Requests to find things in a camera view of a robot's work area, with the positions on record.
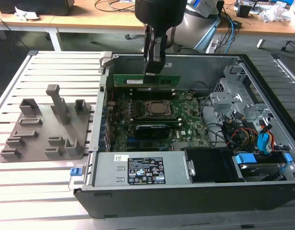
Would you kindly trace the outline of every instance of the blue latch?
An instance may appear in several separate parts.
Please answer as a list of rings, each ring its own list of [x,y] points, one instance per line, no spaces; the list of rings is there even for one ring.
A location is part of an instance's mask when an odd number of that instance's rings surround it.
[[[284,156],[285,156],[287,163],[293,160],[289,153],[285,153]]]
[[[257,163],[253,153],[239,153],[236,157],[237,164]]]
[[[82,176],[82,168],[71,168],[71,176]]]
[[[258,135],[257,147],[260,151],[263,152],[264,155],[269,155],[267,151],[268,142],[269,142],[269,135],[267,133],[260,133]]]

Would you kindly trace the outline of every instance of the aluminum extrusion table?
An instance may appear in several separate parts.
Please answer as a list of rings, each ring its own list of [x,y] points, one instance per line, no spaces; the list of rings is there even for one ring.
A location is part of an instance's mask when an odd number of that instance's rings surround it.
[[[23,98],[34,97],[38,104],[52,103],[45,93],[48,84],[59,84],[60,95],[66,102],[75,99],[96,102],[101,55],[101,52],[40,51],[27,56],[0,98],[0,150],[18,119]],[[284,67],[279,67],[279,59],[252,57],[252,60],[295,118],[293,76],[286,75]],[[92,106],[86,154],[94,110]],[[283,226],[295,229],[295,201],[270,211],[92,219],[68,188],[70,168],[86,161],[87,156],[76,161],[0,163],[0,229],[233,230],[255,227],[274,230]]]

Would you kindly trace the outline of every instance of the blue cable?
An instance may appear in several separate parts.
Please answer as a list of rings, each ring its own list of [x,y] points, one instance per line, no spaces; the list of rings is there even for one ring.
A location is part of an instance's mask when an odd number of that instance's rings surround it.
[[[228,43],[228,45],[227,45],[227,47],[226,47],[226,50],[225,50],[225,54],[227,53],[227,51],[229,50],[229,48],[230,48],[230,45],[231,45],[231,42],[232,42],[232,39],[233,39],[233,34],[234,34],[234,24],[233,24],[233,22],[232,22],[232,20],[230,20],[229,18],[227,18],[229,21],[230,21],[230,23],[232,24],[232,33],[231,33],[231,35],[230,35],[230,39],[229,39],[229,43]]]

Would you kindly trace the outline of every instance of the desk leg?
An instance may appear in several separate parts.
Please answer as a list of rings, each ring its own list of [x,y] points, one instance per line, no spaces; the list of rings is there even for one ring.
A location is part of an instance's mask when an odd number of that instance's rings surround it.
[[[264,39],[259,40],[259,42],[258,42],[258,44],[257,44],[257,48],[258,48],[258,49],[261,49],[265,41],[266,41],[266,40],[264,40]]]
[[[62,51],[62,43],[57,28],[51,28],[50,30],[48,30],[48,33],[50,34],[54,50]]]

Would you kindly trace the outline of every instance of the wooden desk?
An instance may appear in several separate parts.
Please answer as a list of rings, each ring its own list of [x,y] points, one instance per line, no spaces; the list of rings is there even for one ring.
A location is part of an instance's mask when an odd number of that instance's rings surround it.
[[[96,0],[76,0],[68,17],[55,16],[54,27],[81,27],[99,29],[143,30],[143,24],[133,12],[102,12],[94,7]],[[100,9],[111,10],[106,2],[97,5]],[[128,3],[114,4],[116,8],[132,6]]]
[[[96,0],[75,0],[75,5],[70,16],[53,16],[41,15],[40,20],[29,20],[22,22],[13,14],[1,14],[0,18],[15,31],[43,31],[48,32],[51,36],[55,51],[62,50],[62,44],[59,32],[67,33],[106,33],[106,34],[144,34],[143,24],[135,17],[133,12],[102,12],[94,7]],[[260,48],[264,39],[276,40],[294,40],[295,28],[286,22],[269,22],[265,23],[258,15],[249,15],[247,19],[236,17],[236,12],[230,10],[228,4],[234,0],[226,0],[224,5],[227,13],[233,20],[242,23],[242,27],[237,38],[252,35],[260,39],[258,48]],[[117,8],[131,6],[128,3],[117,3]],[[98,5],[99,8],[110,10],[106,2]],[[7,28],[0,21],[0,30]],[[227,24],[222,22],[217,33],[227,32]]]
[[[50,22],[54,18],[53,15],[40,15],[39,20],[28,20],[27,22],[21,21],[14,14],[3,14],[0,12],[0,18],[8,26],[48,26],[50,27]]]
[[[225,0],[224,8],[232,20],[242,23],[242,26],[238,32],[239,34],[295,36],[295,28],[290,25],[289,21],[265,23],[259,15],[251,13],[249,14],[248,18],[237,17],[236,11],[232,10],[234,8],[233,5],[228,5],[234,2],[235,0]],[[221,23],[217,29],[217,32],[226,33],[227,24]]]
[[[290,24],[290,21],[284,22],[267,22],[265,23],[259,15],[249,14],[248,18],[240,18],[236,16],[236,11],[233,10],[235,0],[225,0],[224,8],[230,15],[232,20],[242,23],[238,32],[237,38],[251,35],[259,39],[257,48],[262,48],[265,40],[292,40],[295,41],[295,28]],[[217,29],[217,33],[226,33],[227,24],[221,22]]]

